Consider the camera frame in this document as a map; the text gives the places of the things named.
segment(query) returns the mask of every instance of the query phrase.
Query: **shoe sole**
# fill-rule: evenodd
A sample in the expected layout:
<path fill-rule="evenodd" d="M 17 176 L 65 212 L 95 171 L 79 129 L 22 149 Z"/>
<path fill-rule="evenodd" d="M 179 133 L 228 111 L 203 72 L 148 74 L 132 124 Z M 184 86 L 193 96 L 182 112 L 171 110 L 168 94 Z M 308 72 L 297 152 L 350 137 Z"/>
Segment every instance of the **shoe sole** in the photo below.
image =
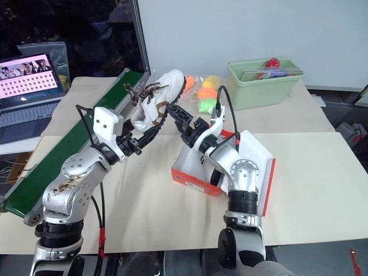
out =
<path fill-rule="evenodd" d="M 172 101 L 170 102 L 170 104 L 175 104 L 180 96 L 183 94 L 184 92 L 184 89 L 185 89 L 185 85 L 186 85 L 186 78 L 184 76 L 184 83 L 183 83 L 183 86 L 179 92 L 179 94 L 177 95 L 177 97 Z M 139 148 L 142 149 L 144 148 L 149 142 L 151 142 L 155 137 L 156 135 L 158 134 L 158 132 L 160 131 L 162 125 L 164 124 L 166 118 L 167 118 L 167 115 L 168 115 L 168 109 L 166 108 L 165 110 L 165 113 L 160 121 L 160 123 L 156 126 L 152 126 L 151 128 L 147 129 L 144 133 L 143 133 L 143 136 L 141 138 L 138 139 L 138 144 L 139 144 Z"/>

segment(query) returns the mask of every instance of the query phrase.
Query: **laptop keyboard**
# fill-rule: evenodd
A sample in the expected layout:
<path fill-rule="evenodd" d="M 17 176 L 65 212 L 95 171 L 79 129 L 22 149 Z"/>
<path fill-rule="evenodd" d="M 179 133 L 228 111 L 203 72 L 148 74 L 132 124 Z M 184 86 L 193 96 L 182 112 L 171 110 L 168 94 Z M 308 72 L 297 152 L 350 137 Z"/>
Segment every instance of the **laptop keyboard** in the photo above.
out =
<path fill-rule="evenodd" d="M 51 102 L 45 105 L 30 106 L 29 108 L 1 113 L 0 128 L 51 117 L 52 112 L 55 110 L 57 105 L 58 102 Z"/>

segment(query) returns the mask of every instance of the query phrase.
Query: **laptop screen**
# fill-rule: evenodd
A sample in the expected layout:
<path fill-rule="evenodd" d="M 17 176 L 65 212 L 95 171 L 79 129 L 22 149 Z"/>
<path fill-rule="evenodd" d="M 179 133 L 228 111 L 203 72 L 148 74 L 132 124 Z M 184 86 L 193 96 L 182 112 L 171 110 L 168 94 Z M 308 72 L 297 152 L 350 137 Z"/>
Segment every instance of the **laptop screen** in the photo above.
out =
<path fill-rule="evenodd" d="M 63 95 L 47 53 L 0 62 L 1 108 Z"/>

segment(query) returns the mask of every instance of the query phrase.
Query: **orange shoebox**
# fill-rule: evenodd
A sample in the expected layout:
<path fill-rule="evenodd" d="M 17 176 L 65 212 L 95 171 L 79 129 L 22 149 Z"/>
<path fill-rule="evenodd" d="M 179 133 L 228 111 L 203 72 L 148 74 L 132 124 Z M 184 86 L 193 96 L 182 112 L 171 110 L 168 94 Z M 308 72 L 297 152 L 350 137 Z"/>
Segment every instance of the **orange shoebox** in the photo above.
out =
<path fill-rule="evenodd" d="M 223 130 L 221 134 L 226 138 L 232 133 Z M 241 133 L 239 155 L 253 161 L 259 167 L 260 176 L 256 183 L 259 190 L 258 215 L 264 216 L 270 195 L 275 157 L 249 131 Z M 228 178 L 226 176 L 218 186 L 209 183 L 213 167 L 206 168 L 202 156 L 202 153 L 194 152 L 193 149 L 184 145 L 171 167 L 173 180 L 210 196 L 218 197 L 221 191 L 227 193 Z"/>

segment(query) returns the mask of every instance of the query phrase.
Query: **white sneaker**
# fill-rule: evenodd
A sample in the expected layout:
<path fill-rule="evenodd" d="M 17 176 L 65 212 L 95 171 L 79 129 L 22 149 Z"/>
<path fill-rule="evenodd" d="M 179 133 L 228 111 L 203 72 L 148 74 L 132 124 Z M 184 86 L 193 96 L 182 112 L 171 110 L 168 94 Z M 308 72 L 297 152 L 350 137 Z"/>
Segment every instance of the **white sneaker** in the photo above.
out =
<path fill-rule="evenodd" d="M 185 77 L 179 70 L 171 70 L 158 80 L 146 85 L 143 93 L 148 94 L 143 100 L 139 98 L 136 110 L 131 117 L 134 128 L 140 132 L 155 127 L 167 116 L 166 105 L 175 103 L 184 91 Z"/>

